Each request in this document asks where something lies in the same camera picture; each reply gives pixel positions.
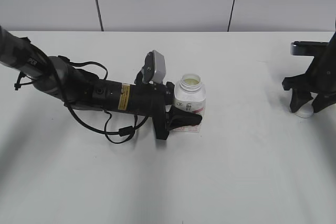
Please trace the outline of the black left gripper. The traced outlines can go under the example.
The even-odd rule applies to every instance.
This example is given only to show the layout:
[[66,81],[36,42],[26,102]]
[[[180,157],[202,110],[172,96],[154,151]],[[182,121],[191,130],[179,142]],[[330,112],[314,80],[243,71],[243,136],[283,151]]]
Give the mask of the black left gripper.
[[86,102],[91,108],[137,114],[152,118],[155,136],[166,140],[171,130],[196,126],[202,122],[199,114],[183,111],[172,106],[174,84],[128,84],[99,79],[86,93]]

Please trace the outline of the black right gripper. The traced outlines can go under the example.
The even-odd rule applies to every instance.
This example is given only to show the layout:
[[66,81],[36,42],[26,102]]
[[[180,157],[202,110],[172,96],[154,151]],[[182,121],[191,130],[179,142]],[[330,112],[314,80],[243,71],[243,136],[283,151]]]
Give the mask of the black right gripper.
[[290,53],[293,56],[313,58],[305,73],[285,77],[282,81],[282,87],[285,91],[292,89],[291,112],[297,112],[313,99],[310,92],[318,93],[312,102],[314,113],[334,105],[336,103],[335,34],[328,42],[294,41],[291,43]]

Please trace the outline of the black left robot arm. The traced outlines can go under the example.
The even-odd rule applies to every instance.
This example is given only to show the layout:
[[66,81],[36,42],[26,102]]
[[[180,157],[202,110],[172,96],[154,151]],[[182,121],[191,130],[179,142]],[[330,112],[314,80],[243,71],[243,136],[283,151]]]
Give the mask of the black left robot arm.
[[85,71],[83,62],[64,56],[48,56],[26,37],[1,29],[1,64],[28,77],[37,90],[60,99],[71,115],[76,110],[120,112],[135,119],[152,119],[155,136],[167,139],[171,130],[199,125],[202,116],[174,105],[175,86],[164,82],[164,56],[150,51],[134,84],[110,81]]

